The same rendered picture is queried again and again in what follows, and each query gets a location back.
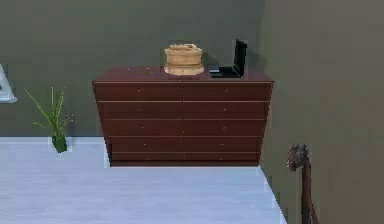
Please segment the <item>pale grey wall fixture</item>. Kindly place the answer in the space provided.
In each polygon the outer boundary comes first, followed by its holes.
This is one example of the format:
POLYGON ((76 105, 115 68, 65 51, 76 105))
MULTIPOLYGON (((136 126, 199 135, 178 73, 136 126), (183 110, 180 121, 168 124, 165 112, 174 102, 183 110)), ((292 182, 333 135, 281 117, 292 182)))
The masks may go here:
POLYGON ((13 94, 3 66, 0 64, 0 103, 15 103, 17 97, 13 94))

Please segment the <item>tan wooden round basket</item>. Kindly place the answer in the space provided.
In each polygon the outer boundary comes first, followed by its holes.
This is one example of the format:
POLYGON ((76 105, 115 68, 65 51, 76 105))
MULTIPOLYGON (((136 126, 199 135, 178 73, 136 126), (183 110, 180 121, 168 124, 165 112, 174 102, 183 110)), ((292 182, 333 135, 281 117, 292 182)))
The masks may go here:
POLYGON ((171 75, 197 75, 204 71, 202 49, 195 44, 173 44, 164 50, 164 70, 171 75))

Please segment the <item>green house plant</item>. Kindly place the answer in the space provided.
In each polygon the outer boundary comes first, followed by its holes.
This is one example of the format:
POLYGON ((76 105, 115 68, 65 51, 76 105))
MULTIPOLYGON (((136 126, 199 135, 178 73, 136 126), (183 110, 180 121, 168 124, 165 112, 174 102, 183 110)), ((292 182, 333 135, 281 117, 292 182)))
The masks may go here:
POLYGON ((56 94, 55 88, 51 87, 51 104, 49 111, 45 110, 43 106, 37 102, 36 98, 28 90, 25 90, 25 92, 28 97, 32 100, 37 110, 42 114, 42 116, 46 120, 46 124, 37 121, 34 121, 33 124, 46 129, 50 128, 52 130, 52 146, 59 154, 66 152, 68 150, 68 145, 66 140, 65 128, 70 122, 73 121, 73 119, 71 117, 68 117, 67 115, 61 115, 65 91, 61 90, 59 94, 56 94))

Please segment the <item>black open laptop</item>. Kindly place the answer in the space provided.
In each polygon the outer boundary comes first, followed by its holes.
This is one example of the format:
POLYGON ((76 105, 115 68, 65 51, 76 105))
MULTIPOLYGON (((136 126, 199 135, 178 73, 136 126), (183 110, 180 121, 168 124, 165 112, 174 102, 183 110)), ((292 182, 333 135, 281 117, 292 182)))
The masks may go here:
POLYGON ((212 78, 239 78, 244 75, 248 45, 237 39, 234 50, 234 61, 231 66, 216 66, 209 69, 212 78))

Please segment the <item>dark red chest of drawers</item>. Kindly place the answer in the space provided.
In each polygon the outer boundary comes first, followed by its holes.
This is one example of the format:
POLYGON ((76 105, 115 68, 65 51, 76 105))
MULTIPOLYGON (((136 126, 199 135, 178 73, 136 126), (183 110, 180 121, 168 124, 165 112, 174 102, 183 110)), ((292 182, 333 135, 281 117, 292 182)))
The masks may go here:
POLYGON ((273 90, 267 75, 114 68, 92 82, 109 163, 257 166, 273 90))

